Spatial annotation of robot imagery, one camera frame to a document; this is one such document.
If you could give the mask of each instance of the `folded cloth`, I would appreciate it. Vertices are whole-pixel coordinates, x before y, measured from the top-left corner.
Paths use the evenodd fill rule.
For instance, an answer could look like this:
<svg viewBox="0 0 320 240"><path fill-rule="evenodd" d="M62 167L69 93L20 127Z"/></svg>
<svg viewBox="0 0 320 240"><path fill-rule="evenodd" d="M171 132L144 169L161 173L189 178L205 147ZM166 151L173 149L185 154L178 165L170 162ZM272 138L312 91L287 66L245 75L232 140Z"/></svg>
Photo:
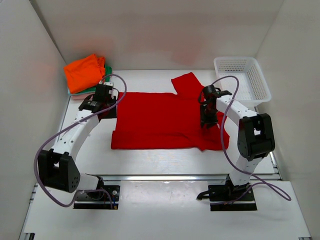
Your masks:
<svg viewBox="0 0 320 240"><path fill-rule="evenodd" d="M71 94L76 94L99 83L105 74L105 58L95 54L65 66L64 73Z"/></svg>
<svg viewBox="0 0 320 240"><path fill-rule="evenodd" d="M126 93L117 109L112 149L222 149L219 126L223 113L217 113L219 126L201 128L198 96L203 86L195 75L188 73L171 81L177 94ZM223 137L228 147L225 130Z"/></svg>

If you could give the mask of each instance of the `plastic laundry basket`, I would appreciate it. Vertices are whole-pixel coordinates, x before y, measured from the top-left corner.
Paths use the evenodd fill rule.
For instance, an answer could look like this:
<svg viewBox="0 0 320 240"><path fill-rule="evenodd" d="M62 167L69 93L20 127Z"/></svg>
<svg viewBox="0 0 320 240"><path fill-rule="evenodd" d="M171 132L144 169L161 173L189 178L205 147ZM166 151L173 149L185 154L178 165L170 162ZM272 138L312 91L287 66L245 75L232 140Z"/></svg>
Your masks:
<svg viewBox="0 0 320 240"><path fill-rule="evenodd" d="M217 78L232 75L239 79L239 90L235 99L247 108L268 102L271 94L257 60L253 57L216 57L214 68ZM237 82L234 78L220 81L221 88L235 92Z"/></svg>

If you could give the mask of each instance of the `folded orange cloth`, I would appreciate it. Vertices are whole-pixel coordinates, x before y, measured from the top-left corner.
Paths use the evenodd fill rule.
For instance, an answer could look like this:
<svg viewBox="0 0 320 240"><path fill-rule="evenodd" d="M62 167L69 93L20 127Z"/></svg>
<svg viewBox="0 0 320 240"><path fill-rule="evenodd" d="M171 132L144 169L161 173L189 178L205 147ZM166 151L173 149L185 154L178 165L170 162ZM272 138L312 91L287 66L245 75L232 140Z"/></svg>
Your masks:
<svg viewBox="0 0 320 240"><path fill-rule="evenodd" d="M64 73L71 94L76 94L99 83L105 75L105 58L95 54L65 66Z"/></svg>

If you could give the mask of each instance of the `white wall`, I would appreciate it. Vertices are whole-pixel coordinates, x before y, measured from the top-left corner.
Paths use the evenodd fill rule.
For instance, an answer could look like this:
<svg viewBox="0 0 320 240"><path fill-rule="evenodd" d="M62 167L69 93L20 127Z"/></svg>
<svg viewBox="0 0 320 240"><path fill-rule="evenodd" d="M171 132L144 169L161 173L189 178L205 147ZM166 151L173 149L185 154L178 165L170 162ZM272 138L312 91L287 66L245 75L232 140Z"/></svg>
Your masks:
<svg viewBox="0 0 320 240"><path fill-rule="evenodd" d="M37 148L67 102L65 65L28 0L0 0L0 239L16 240Z"/></svg>
<svg viewBox="0 0 320 240"><path fill-rule="evenodd" d="M313 239L320 239L320 1L285 0L257 60L272 93L276 157Z"/></svg>
<svg viewBox="0 0 320 240"><path fill-rule="evenodd" d="M97 53L116 70L141 70L255 56L283 0L31 2L67 63Z"/></svg>

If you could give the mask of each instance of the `red t-shirt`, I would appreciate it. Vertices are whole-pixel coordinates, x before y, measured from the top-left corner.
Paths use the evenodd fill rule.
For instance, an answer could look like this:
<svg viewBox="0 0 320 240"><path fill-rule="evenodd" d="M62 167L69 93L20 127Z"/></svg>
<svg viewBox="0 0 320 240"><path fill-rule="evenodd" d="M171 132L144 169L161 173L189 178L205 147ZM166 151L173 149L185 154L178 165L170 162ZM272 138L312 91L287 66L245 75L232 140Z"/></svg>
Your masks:
<svg viewBox="0 0 320 240"><path fill-rule="evenodd" d="M198 96L203 86L196 76L190 72L171 81L177 94L126 93L117 109L112 149L222 149L218 125L201 128ZM222 117L218 112L219 125ZM229 135L223 134L227 148Z"/></svg>

